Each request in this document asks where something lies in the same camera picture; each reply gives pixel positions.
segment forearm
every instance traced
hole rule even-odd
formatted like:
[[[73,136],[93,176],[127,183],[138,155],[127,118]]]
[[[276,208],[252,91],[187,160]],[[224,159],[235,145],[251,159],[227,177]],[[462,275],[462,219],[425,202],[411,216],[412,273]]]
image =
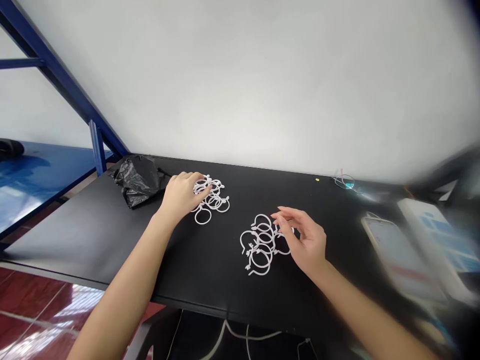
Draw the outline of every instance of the forearm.
[[[437,358],[330,263],[312,280],[374,359]]]
[[[121,359],[148,306],[176,221],[161,209],[83,326],[69,359]]]

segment blue shelf surface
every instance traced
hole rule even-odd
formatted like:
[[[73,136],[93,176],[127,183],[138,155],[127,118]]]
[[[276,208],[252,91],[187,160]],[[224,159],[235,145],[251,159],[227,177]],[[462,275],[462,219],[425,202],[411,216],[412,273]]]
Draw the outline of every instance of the blue shelf surface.
[[[21,143],[23,156],[0,162],[0,239],[95,170],[92,149]]]

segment white wall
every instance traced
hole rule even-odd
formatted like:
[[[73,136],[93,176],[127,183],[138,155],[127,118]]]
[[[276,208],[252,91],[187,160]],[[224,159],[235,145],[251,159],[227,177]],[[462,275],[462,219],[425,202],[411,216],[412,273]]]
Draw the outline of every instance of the white wall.
[[[449,0],[19,0],[130,151],[401,183],[480,139]]]
[[[0,59],[21,58],[0,27]],[[92,148],[89,127],[36,68],[0,70],[0,138]]]

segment pile of plastic rings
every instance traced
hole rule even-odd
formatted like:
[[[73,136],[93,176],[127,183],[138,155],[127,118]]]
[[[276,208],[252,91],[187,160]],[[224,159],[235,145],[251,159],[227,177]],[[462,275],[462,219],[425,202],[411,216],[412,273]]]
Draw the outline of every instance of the pile of plastic rings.
[[[195,221],[199,225],[205,225],[212,218],[211,210],[217,210],[219,213],[224,213],[230,209],[229,196],[225,198],[220,197],[220,190],[225,188],[220,180],[213,180],[210,175],[204,175],[204,179],[198,180],[193,186],[193,192],[197,195],[211,185],[211,190],[208,196],[191,212],[195,213]],[[197,216],[200,212],[206,211],[209,214],[208,220],[200,222]]]
[[[264,217],[267,222],[261,222],[258,225],[257,224],[257,218],[258,217]],[[277,225],[274,225],[275,228],[272,227],[272,222],[270,221],[270,218],[264,214],[258,214],[255,216],[255,220],[253,224],[251,224],[251,230],[247,230],[242,232],[240,235],[240,245],[242,247],[242,255],[245,252],[245,246],[242,241],[242,237],[245,234],[252,234],[254,236],[253,243],[249,243],[248,246],[250,247],[249,250],[246,251],[246,256],[248,256],[248,265],[245,266],[246,270],[250,270],[252,266],[255,266],[258,268],[260,271],[263,272],[258,272],[257,270],[252,270],[248,274],[248,276],[252,274],[257,274],[260,276],[266,275],[270,271],[270,264],[272,263],[272,259],[274,255],[276,254],[281,254],[281,255],[289,255],[290,254],[290,249],[288,252],[282,252],[277,249],[277,245],[275,243],[276,240],[279,238],[283,238],[284,235],[279,232],[279,229]],[[266,258],[266,264],[259,265],[255,259],[254,259],[254,254],[262,254]]]

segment metal beam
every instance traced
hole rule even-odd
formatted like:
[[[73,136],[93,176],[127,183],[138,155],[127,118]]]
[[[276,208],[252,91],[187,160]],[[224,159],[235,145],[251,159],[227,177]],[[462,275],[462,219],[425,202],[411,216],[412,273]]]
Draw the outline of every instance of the metal beam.
[[[105,170],[107,170],[102,132],[93,120],[90,120],[88,125],[90,126],[91,143],[93,144],[93,158],[95,159],[96,174],[100,176]]]
[[[104,142],[115,154],[120,157],[127,155],[129,151],[125,145],[12,0],[0,0],[0,13],[0,24],[3,28],[28,57],[37,57],[45,61],[45,66],[38,69],[50,80],[78,115],[87,124],[90,124],[90,120],[95,122],[105,138]]]
[[[0,60],[0,69],[39,68],[42,66],[45,66],[45,61],[39,57]]]

